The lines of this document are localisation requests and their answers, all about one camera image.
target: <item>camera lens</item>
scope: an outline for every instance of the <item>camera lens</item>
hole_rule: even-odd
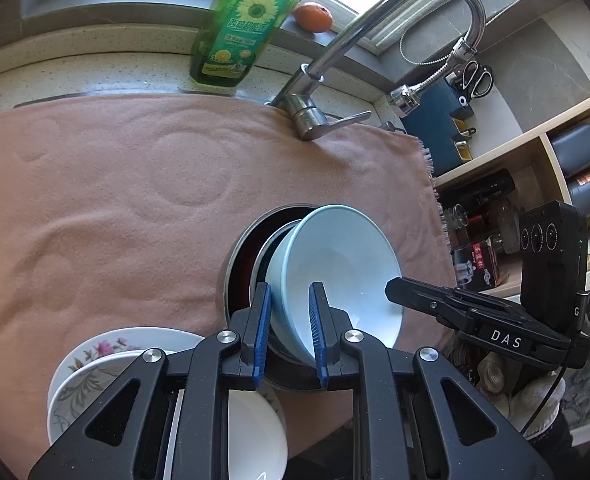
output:
[[[542,231],[541,231],[541,225],[536,224],[533,225],[533,229],[530,233],[530,240],[531,240],[531,244],[533,246],[533,251],[535,251],[536,253],[539,253],[539,251],[541,250],[541,246],[542,246],[542,240],[543,236],[542,236]]]
[[[528,229],[521,230],[521,248],[524,250],[528,248]]]
[[[549,224],[546,229],[546,247],[549,251],[555,249],[557,245],[557,228],[555,224]]]

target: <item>scissors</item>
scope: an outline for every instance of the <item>scissors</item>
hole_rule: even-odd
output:
[[[492,69],[488,65],[480,65],[475,59],[466,63],[461,75],[461,87],[469,101],[487,96],[493,84]]]

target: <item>light blue bowl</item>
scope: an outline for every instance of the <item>light blue bowl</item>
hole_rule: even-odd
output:
[[[323,282],[330,306],[345,310],[354,328],[392,348],[403,307],[384,293],[401,276],[395,251],[375,223],[357,209],[315,209],[280,242],[266,271],[271,285],[271,327],[300,361],[315,366],[309,286]]]

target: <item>faucet spout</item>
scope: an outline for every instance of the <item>faucet spout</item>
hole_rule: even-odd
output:
[[[271,106],[286,108],[285,99],[289,95],[300,95],[306,98],[322,84],[324,74],[351,47],[368,34],[384,18],[395,12],[408,0],[381,0],[369,10],[357,16],[342,30],[326,48],[309,64],[302,65],[289,79],[284,87],[270,103]],[[460,38],[450,54],[446,65],[440,68],[426,81],[410,88],[404,86],[396,89],[389,96],[389,102],[408,110],[398,112],[402,117],[419,105],[419,95],[440,77],[451,72],[458,64],[468,61],[476,52],[476,47],[484,33],[486,13],[481,0],[464,0],[470,7],[472,20],[466,35]]]

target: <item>red label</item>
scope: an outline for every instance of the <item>red label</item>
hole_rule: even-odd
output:
[[[475,256],[475,267],[477,269],[484,269],[484,256],[482,255],[482,246],[480,244],[473,244],[473,256]]]

